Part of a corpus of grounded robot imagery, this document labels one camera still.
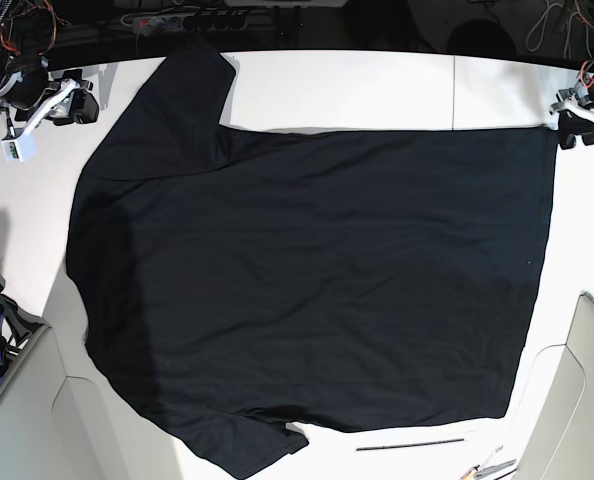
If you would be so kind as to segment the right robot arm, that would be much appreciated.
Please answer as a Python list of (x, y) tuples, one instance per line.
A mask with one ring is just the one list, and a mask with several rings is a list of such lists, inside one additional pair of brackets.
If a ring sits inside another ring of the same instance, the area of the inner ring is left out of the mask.
[(32, 132), (44, 119), (55, 126), (97, 121), (99, 104), (83, 71), (53, 77), (48, 54), (59, 17), (51, 1), (0, 1), (0, 114), (7, 139)]

